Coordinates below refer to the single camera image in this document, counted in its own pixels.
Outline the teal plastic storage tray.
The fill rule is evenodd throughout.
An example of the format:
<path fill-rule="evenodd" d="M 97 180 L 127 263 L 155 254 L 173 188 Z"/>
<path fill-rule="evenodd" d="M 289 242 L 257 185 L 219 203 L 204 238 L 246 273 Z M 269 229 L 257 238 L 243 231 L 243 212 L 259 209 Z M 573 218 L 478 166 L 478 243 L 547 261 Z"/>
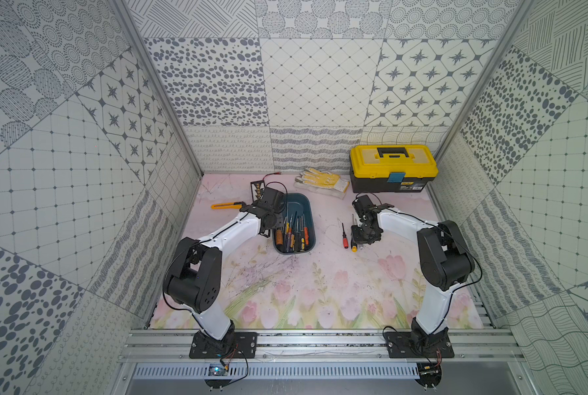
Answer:
<path fill-rule="evenodd" d="M 273 246 L 283 255 L 309 253 L 316 244 L 310 200 L 304 194 L 289 194 L 287 207 L 279 214 Z"/>

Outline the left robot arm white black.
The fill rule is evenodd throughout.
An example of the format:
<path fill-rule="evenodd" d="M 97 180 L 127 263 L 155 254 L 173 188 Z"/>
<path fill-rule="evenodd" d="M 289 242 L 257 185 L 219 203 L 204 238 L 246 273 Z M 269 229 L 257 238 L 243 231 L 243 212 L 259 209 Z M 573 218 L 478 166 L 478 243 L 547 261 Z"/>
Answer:
<path fill-rule="evenodd" d="M 228 224 L 178 243 L 162 281 L 163 295 L 189 311 L 206 337 L 227 342 L 234 336 L 233 322 L 218 304 L 225 258 L 258 235 L 271 236 L 282 223 L 286 202 L 287 191 L 266 187 Z"/>

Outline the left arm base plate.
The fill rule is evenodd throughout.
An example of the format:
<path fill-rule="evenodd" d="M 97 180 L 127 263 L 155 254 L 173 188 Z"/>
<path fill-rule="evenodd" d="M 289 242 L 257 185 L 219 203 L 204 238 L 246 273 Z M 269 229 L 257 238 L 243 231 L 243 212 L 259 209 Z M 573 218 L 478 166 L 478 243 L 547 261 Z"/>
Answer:
<path fill-rule="evenodd" d="M 230 332 L 223 340 L 197 332 L 191 342 L 190 359 L 254 359 L 257 341 L 257 332 Z"/>

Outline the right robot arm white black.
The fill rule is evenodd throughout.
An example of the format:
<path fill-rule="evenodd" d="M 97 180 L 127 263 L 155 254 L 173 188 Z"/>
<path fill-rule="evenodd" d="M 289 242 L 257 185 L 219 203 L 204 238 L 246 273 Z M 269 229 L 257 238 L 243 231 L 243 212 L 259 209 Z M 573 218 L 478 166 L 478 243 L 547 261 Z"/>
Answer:
<path fill-rule="evenodd" d="M 469 286 L 476 258 L 455 222 L 428 222 L 389 204 L 374 204 L 367 195 L 353 200 L 357 215 L 352 227 L 358 245 L 372 245 L 384 233 L 394 233 L 417 245 L 422 276 L 428 282 L 422 307 L 411 323 L 412 342 L 433 346 L 447 335 L 447 315 L 453 295 Z"/>

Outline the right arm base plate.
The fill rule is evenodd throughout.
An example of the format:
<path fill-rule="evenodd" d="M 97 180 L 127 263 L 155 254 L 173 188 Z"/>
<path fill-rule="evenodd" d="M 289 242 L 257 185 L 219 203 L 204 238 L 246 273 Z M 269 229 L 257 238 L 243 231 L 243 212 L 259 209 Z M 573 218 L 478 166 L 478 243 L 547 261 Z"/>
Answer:
<path fill-rule="evenodd" d="M 448 329 L 430 336 L 415 332 L 384 332 L 389 358 L 394 359 L 449 359 L 455 357 Z"/>

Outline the red black screwdriver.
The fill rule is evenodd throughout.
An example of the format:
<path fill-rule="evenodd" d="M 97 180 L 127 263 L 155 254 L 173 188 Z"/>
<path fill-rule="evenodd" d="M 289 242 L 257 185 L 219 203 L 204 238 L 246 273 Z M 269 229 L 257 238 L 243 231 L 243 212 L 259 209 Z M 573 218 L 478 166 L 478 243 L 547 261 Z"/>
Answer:
<path fill-rule="evenodd" d="M 350 243 L 347 237 L 347 233 L 346 233 L 346 229 L 345 229 L 345 225 L 342 223 L 342 239 L 343 239 L 343 248 L 345 249 L 349 249 L 350 248 Z"/>

